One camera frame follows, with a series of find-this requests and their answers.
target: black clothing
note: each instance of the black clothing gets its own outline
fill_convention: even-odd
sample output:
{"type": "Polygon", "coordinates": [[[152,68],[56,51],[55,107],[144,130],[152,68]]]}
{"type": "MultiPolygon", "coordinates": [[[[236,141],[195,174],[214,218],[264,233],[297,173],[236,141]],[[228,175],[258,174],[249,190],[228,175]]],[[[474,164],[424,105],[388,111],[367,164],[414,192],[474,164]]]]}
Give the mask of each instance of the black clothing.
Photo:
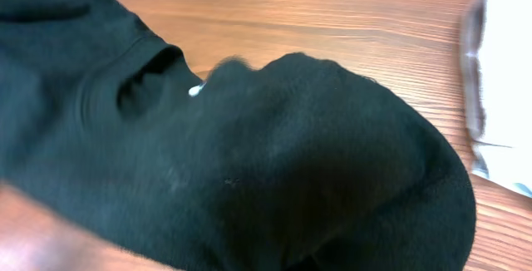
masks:
{"type": "Polygon", "coordinates": [[[188,271],[463,268],[466,170],[388,89],[303,54],[200,83],[115,0],[0,0],[0,179],[188,271]]]}

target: black sweater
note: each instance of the black sweater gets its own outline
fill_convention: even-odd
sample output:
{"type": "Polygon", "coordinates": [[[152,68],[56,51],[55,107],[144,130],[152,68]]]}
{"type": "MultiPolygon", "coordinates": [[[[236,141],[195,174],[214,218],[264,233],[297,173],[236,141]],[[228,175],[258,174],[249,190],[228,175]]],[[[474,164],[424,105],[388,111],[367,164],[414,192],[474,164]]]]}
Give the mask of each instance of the black sweater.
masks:
{"type": "Polygon", "coordinates": [[[466,170],[388,89],[303,54],[200,83],[115,0],[0,0],[0,180],[188,271],[464,266],[466,170]]]}

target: wood grain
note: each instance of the wood grain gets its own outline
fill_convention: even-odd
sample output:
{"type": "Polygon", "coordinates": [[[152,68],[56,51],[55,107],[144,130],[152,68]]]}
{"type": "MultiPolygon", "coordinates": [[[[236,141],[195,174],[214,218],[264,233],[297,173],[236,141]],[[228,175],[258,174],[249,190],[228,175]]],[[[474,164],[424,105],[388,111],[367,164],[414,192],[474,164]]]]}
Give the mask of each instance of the wood grain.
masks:
{"type": "MultiPolygon", "coordinates": [[[[456,54],[458,25],[470,0],[120,1],[180,46],[202,77],[229,56],[261,67],[287,52],[333,59],[370,76],[438,127],[470,166],[456,54]]],[[[465,269],[531,270],[532,200],[472,180],[478,225],[465,269]]],[[[51,217],[12,190],[0,197],[2,270],[30,270],[35,259],[41,268],[55,264],[44,268],[50,270],[165,269],[51,217]],[[74,250],[66,253],[66,245],[74,250]],[[72,255],[79,258],[75,266],[72,255]],[[68,269],[57,267],[67,263],[68,269]]]]}

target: wooden surface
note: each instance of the wooden surface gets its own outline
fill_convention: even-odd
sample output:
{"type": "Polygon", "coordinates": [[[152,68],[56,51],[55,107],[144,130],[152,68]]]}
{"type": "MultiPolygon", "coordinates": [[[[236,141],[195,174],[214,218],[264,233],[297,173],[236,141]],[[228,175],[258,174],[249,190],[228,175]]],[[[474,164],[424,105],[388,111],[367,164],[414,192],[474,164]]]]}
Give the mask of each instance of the wooden surface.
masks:
{"type": "MultiPolygon", "coordinates": [[[[228,56],[261,67],[298,51],[373,77],[437,126],[470,166],[456,55],[469,0],[120,1],[179,45],[203,77],[228,56]]],[[[532,200],[472,180],[478,225],[465,269],[531,270],[532,200]]],[[[58,221],[6,188],[0,214],[1,270],[31,270],[30,264],[58,271],[165,269],[58,221]]]]}

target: black fabric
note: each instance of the black fabric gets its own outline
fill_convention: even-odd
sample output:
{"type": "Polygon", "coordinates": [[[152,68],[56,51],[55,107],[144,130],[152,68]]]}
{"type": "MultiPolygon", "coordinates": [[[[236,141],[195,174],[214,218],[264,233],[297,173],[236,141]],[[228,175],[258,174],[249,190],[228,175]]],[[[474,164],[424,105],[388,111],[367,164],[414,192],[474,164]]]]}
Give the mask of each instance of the black fabric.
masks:
{"type": "Polygon", "coordinates": [[[290,54],[190,97],[115,0],[0,2],[0,176],[57,213],[188,271],[464,266],[468,175],[385,87],[290,54]]]}

